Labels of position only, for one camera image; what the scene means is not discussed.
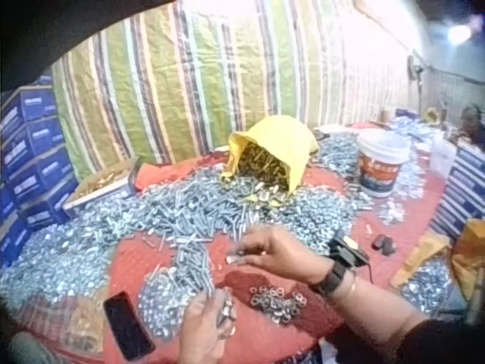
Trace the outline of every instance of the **yellow paper bag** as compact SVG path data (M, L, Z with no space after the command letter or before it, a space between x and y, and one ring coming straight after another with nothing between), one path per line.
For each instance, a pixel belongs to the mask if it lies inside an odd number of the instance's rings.
M268 116L248 131L238 131L229 136L230 155L223 177L236 173L239 159L249 142L258 144L282 162L288 177L289 193L302 180L310 154L318 151L317 140L306 125L286 115Z
M453 247L452 267L463 296L470 299L479 267L485 267L485 221L471 219Z
M419 238L419 244L413 249L411 254L397 271L391 280L394 288L399 288L409 281L421 265L440 251L449 248L449 238L444 235L427 231Z

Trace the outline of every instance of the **smartphone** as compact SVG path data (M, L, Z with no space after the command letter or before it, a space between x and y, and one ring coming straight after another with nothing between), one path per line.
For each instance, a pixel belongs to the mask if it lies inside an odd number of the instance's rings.
M103 307L114 339L126 360L138 360L155 349L155 345L136 317L126 292L108 298L103 302Z

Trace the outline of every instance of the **sleeve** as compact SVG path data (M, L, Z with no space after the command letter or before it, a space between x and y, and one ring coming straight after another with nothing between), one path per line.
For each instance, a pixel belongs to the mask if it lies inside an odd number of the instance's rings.
M428 320L413 328L397 351L401 364L476 362L485 326Z

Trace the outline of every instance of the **ceiling light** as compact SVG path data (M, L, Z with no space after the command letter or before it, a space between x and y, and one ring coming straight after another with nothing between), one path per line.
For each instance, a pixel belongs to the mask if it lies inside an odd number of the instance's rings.
M448 32L448 40L454 45L462 44L471 37L471 30L466 25L457 25Z

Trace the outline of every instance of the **green striped fabric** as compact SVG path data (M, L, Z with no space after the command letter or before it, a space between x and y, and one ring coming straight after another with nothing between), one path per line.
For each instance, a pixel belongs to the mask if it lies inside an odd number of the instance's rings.
M389 91L407 84L407 51L352 0L233 2L230 16L184 4L123 20L53 65L78 177L204 155L265 115L316 127L412 106L407 89Z

